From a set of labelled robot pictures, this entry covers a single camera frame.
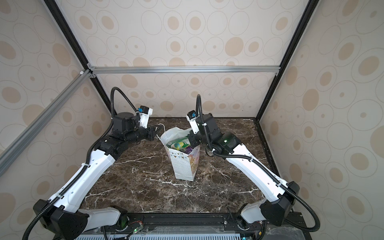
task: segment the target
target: horizontal metal beam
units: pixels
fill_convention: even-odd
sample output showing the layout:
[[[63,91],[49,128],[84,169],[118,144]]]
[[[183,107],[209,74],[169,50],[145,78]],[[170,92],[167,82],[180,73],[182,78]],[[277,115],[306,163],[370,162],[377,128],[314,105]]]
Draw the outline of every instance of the horizontal metal beam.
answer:
[[[278,73],[280,66],[91,67],[95,74],[113,73]]]
[[[28,147],[33,139],[68,101],[85,79],[89,78],[89,70],[78,75],[51,104],[8,146],[0,156],[0,176],[11,166],[17,157]]]

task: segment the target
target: gift bag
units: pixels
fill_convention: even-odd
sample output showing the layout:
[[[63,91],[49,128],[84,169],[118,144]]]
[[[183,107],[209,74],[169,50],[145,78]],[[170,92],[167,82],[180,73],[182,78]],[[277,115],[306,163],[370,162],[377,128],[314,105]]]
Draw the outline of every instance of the gift bag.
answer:
[[[160,141],[164,145],[167,155],[171,160],[173,171],[175,172],[175,177],[177,179],[193,181],[197,166],[199,165],[200,158],[200,145],[195,147],[192,152],[185,154],[181,151],[167,147],[167,143],[172,140],[185,137],[189,134],[192,128],[180,129],[178,127],[173,127],[168,129],[160,137]]]

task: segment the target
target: brown marble surface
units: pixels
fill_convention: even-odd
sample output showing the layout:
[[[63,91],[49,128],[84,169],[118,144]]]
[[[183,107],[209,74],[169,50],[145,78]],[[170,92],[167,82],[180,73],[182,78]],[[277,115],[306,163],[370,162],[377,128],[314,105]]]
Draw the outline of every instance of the brown marble surface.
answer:
[[[236,134],[269,167],[251,119],[216,122],[223,133]],[[189,128],[186,119],[150,119],[149,123],[163,123],[166,129]],[[203,147],[195,180],[176,179],[162,143],[155,139],[125,151],[91,188],[81,208],[116,205],[128,212],[226,212],[229,207],[236,212],[244,203],[261,198],[261,191],[245,174],[222,158],[207,156]]]

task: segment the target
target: green snack package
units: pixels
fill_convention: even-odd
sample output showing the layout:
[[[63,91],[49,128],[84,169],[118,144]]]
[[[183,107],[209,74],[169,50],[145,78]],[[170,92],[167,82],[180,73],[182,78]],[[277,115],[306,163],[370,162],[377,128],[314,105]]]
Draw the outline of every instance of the green snack package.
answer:
[[[191,144],[187,136],[172,140],[169,143],[167,143],[167,147],[184,152],[184,153],[190,152],[190,146]]]

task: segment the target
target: patterned wallpaper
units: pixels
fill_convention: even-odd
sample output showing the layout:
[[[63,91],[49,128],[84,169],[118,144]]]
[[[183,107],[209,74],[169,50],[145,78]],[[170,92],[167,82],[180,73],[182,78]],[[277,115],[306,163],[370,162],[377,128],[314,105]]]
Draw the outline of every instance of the patterned wallpaper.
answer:
[[[261,120],[282,177],[320,217],[314,240],[384,236],[383,23],[382,0],[322,1]]]
[[[152,117],[185,117],[201,95],[204,112],[215,117],[255,117],[274,73],[100,74],[105,91],[121,88],[136,107],[153,108]],[[118,112],[133,112],[117,93]]]
[[[56,0],[94,66],[279,65],[305,0]]]
[[[45,7],[0,1],[0,154],[80,72]]]
[[[86,80],[0,177],[1,240],[22,238],[35,217],[35,202],[48,199],[72,177],[107,129],[110,113],[92,86]],[[38,223],[30,239],[53,235]]]

